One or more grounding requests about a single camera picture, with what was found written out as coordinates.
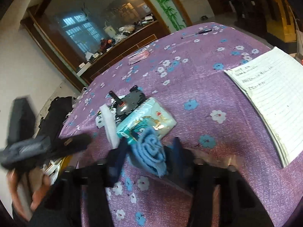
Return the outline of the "person's left hand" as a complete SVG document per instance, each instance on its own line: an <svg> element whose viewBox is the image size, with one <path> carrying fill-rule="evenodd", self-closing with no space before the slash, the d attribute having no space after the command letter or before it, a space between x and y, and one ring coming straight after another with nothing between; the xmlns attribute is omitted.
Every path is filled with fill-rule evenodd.
<svg viewBox="0 0 303 227"><path fill-rule="evenodd" d="M17 188L18 188L18 184L19 184L19 180L18 180L18 175L17 172L15 170L9 171L7 173L7 183L8 183L8 188L11 194L11 198L12 198L12 205L14 207L14 209L16 210L16 212L23 217L25 220L29 221L30 217L28 217L26 215L25 209L22 206L20 197L17 193ZM49 176L47 175L43 175L43 179L42 179L42 185L40 186L39 189L37 189L32 196L32 203L31 203L31 210L35 211L37 209L37 207L40 205L41 201L43 200L43 198L46 196L47 192L49 191L51 187L51 181Z"/></svg>

